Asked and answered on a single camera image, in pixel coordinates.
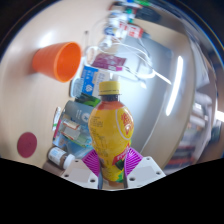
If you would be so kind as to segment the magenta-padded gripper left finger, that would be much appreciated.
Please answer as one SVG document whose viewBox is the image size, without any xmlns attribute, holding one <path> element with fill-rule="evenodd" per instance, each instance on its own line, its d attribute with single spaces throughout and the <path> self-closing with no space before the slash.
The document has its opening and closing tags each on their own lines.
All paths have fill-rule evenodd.
<svg viewBox="0 0 224 224">
<path fill-rule="evenodd" d="M 82 159 L 75 159 L 61 177 L 84 188 L 100 189 L 101 167 L 96 151 L 91 150 Z"/>
</svg>

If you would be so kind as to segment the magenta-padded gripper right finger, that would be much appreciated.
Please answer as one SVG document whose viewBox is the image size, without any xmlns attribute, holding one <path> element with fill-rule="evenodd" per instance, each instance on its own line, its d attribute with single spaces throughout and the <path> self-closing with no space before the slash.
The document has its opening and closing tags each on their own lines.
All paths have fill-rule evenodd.
<svg viewBox="0 0 224 224">
<path fill-rule="evenodd" d="M 124 188 L 143 187 L 165 177 L 164 172 L 152 157 L 143 157 L 135 149 L 130 148 L 124 161 Z"/>
</svg>

